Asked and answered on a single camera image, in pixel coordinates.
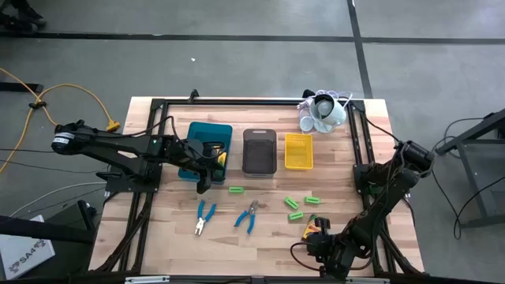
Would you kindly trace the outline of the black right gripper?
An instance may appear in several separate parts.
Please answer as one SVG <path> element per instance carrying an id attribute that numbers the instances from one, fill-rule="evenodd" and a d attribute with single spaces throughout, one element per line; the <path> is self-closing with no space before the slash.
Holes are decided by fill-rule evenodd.
<path id="1" fill-rule="evenodd" d="M 341 261 L 343 244 L 340 234 L 328 234 L 331 223 L 323 217 L 316 218 L 316 227 L 320 229 L 319 233 L 308 233 L 305 240 L 308 254 L 320 263 L 317 268 L 320 277 L 345 278 L 347 272 Z"/>

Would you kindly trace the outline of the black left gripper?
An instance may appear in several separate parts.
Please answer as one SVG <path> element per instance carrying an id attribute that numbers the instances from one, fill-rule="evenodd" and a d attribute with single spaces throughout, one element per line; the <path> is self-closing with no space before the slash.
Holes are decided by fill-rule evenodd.
<path id="1" fill-rule="evenodd" d="M 196 183 L 196 191 L 205 193 L 211 188 L 214 174 L 225 174 L 226 167 L 218 163 L 219 153 L 226 150 L 222 142 L 210 142 L 205 146 L 200 140 L 184 139 L 178 141 L 181 147 L 182 157 L 180 167 L 198 174 L 199 181 Z M 216 155 L 205 155 L 205 150 L 211 150 Z"/>

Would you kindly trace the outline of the blue handled cutting pliers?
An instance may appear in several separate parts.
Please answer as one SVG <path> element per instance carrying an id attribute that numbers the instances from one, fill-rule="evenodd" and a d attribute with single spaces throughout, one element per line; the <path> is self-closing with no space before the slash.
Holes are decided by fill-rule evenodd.
<path id="1" fill-rule="evenodd" d="M 242 223 L 242 221 L 246 218 L 249 217 L 249 227 L 247 229 L 247 234 L 251 234 L 255 225 L 256 221 L 256 209 L 259 207 L 259 201 L 254 200 L 250 205 L 249 208 L 245 211 L 243 211 L 237 218 L 234 227 L 239 227 Z"/>

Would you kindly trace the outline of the blue handled combination pliers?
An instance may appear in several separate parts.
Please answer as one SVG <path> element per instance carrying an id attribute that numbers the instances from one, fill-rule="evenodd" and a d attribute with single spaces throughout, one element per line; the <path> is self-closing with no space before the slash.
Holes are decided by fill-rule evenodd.
<path id="1" fill-rule="evenodd" d="M 204 215 L 204 206 L 205 206 L 205 200 L 201 200 L 197 209 L 197 217 L 196 217 L 197 223 L 194 233 L 195 235 L 198 236 L 200 236 L 201 233 L 203 232 L 205 223 L 208 222 L 213 217 L 217 204 L 212 204 L 209 212 L 206 215 Z"/>

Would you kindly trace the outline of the teal plastic bin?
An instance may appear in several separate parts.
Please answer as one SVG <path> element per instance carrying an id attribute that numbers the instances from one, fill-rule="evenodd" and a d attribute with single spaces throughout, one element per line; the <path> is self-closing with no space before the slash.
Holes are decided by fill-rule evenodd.
<path id="1" fill-rule="evenodd" d="M 232 133 L 233 128 L 231 125 L 194 121 L 189 125 L 187 137 L 200 140 L 205 146 L 208 146 L 210 142 L 224 143 L 226 145 L 225 152 L 227 153 L 225 167 L 227 168 L 227 158 L 230 151 Z M 210 156 L 216 155 L 216 153 L 211 153 L 211 150 L 205 150 L 204 154 Z M 225 179 L 226 171 L 225 174 L 214 174 L 212 183 L 221 185 L 224 183 Z"/>

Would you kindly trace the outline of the grey translucent plastic bin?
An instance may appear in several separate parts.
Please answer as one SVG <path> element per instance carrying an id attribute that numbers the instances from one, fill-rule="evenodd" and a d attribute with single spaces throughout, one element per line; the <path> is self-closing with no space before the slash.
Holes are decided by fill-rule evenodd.
<path id="1" fill-rule="evenodd" d="M 277 171 L 277 133 L 273 129 L 245 129 L 242 171 L 249 178 L 272 178 Z"/>

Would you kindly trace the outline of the yellow plastic basket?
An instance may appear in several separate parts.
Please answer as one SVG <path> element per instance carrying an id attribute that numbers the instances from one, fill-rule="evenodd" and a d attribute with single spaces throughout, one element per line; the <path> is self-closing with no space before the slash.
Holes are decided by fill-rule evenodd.
<path id="1" fill-rule="evenodd" d="M 287 133 L 285 135 L 285 168 L 288 170 L 311 170 L 313 168 L 312 136 Z"/>

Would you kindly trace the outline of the white cylindrical projector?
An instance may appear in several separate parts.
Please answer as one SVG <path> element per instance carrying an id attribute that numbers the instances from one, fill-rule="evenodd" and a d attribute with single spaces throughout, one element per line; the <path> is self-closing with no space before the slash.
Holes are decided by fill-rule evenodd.
<path id="1" fill-rule="evenodd" d="M 309 104 L 309 113 L 314 120 L 314 127 L 319 133 L 331 133 L 336 127 L 346 122 L 344 107 L 333 96 L 316 95 Z"/>

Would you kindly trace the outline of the black side table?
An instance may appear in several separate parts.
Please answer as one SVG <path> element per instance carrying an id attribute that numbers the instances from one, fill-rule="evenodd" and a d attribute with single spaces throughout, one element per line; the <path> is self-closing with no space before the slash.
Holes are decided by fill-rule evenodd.
<path id="1" fill-rule="evenodd" d="M 453 136 L 448 140 L 447 138 L 449 136 L 447 133 L 451 126 L 462 121 L 478 121 L 478 123 L 465 132 Z M 499 177 L 496 181 L 492 181 L 489 185 L 480 188 L 477 184 L 477 172 L 472 170 L 466 152 L 467 146 L 471 144 L 505 145 L 505 108 L 498 112 L 490 113 L 483 118 L 462 118 L 453 121 L 446 127 L 442 141 L 443 145 L 436 149 L 436 153 L 438 155 L 446 155 L 452 151 L 457 151 L 463 169 L 465 170 L 469 186 L 473 190 L 473 195 L 466 200 L 461 209 L 456 213 L 454 231 L 456 231 L 456 229 L 462 230 L 505 224 L 505 213 L 500 214 L 498 212 L 496 202 L 493 200 L 492 196 L 492 188 L 501 181 L 505 181 L 505 176 Z M 462 213 L 472 201 L 477 202 L 481 217 L 462 221 Z"/>

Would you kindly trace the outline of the black floor stand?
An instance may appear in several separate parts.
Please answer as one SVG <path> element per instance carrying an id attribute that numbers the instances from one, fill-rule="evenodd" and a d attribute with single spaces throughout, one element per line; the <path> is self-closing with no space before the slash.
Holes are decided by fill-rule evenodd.
<path id="1" fill-rule="evenodd" d="M 0 234 L 92 245 L 96 232 L 93 218 L 97 215 L 96 209 L 83 200 L 63 209 L 46 222 L 0 215 Z"/>

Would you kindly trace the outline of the black flat floor bar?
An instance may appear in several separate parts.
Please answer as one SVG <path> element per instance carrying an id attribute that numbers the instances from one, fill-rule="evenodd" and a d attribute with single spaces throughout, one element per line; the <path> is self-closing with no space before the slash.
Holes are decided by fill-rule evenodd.
<path id="1" fill-rule="evenodd" d="M 40 93 L 44 86 L 42 84 L 26 84 L 0 82 L 0 92 L 30 92 Z"/>

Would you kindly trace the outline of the white cardboard box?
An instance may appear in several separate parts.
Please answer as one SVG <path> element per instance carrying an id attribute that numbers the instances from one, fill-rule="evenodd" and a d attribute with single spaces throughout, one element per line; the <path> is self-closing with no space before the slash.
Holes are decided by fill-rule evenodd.
<path id="1" fill-rule="evenodd" d="M 0 258 L 7 280 L 19 278 L 55 255 L 50 240 L 0 234 Z"/>

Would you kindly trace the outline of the person's foot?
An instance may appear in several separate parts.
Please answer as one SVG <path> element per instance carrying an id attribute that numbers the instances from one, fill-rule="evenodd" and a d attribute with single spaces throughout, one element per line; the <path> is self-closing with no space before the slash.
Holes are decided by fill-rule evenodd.
<path id="1" fill-rule="evenodd" d="M 4 13 L 7 6 L 17 10 L 17 16 Z M 0 0 L 0 27 L 10 32 L 34 34 L 45 28 L 46 20 L 28 3 L 28 0 Z"/>

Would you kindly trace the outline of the black aluminium table frame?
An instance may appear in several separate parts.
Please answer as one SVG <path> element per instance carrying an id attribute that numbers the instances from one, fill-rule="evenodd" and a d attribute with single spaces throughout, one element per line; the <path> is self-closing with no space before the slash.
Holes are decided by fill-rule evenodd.
<path id="1" fill-rule="evenodd" d="M 134 237 L 143 243 L 140 271 L 144 275 L 253 275 L 316 277 L 316 263 L 299 241 L 305 219 L 289 221 L 284 198 L 301 203 L 305 216 L 328 218 L 340 231 L 362 210 L 363 200 L 354 187 L 353 168 L 374 159 L 389 160 L 395 142 L 382 99 L 359 99 L 354 120 L 333 133 L 316 133 L 313 168 L 288 170 L 283 165 L 285 135 L 298 131 L 296 99 L 134 97 L 129 104 L 124 132 L 134 133 L 170 115 L 165 130 L 185 136 L 194 121 L 231 125 L 233 128 L 226 180 L 204 194 L 190 181 L 180 179 L 175 167 L 163 167 L 147 229 Z M 273 129 L 277 133 L 277 171 L 270 178 L 246 177 L 241 169 L 245 129 Z M 229 193 L 230 186 L 245 192 Z M 305 196 L 320 204 L 303 203 Z M 217 204 L 213 217 L 195 235 L 197 209 L 205 200 L 204 215 Z M 238 216 L 259 201 L 256 221 L 247 234 L 249 217 L 234 227 Z"/>

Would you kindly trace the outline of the silver metal bracket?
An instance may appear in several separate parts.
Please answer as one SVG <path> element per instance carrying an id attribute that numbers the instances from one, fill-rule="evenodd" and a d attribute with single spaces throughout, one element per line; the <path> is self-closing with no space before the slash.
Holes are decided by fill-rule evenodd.
<path id="1" fill-rule="evenodd" d="M 169 284 L 169 275 L 127 277 L 124 284 Z"/>
<path id="2" fill-rule="evenodd" d="M 391 283 L 390 280 L 386 278 L 352 277 L 347 278 L 345 284 L 391 284 Z"/>

